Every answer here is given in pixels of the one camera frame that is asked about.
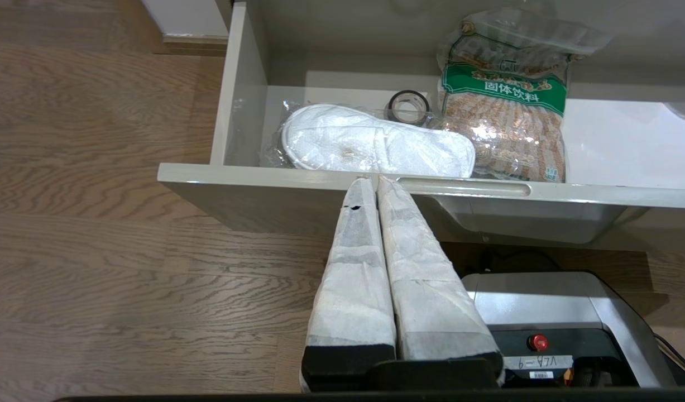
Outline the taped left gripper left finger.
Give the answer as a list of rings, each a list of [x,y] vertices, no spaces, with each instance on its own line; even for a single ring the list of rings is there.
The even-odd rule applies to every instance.
[[[300,367],[304,391],[358,391],[367,373],[396,360],[396,325],[376,193],[353,181],[340,209],[314,298]]]

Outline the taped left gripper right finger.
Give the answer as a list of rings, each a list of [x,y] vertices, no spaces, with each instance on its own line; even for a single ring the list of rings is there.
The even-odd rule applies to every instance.
[[[411,194],[381,176],[377,198],[401,358],[482,358],[503,385],[500,348]]]

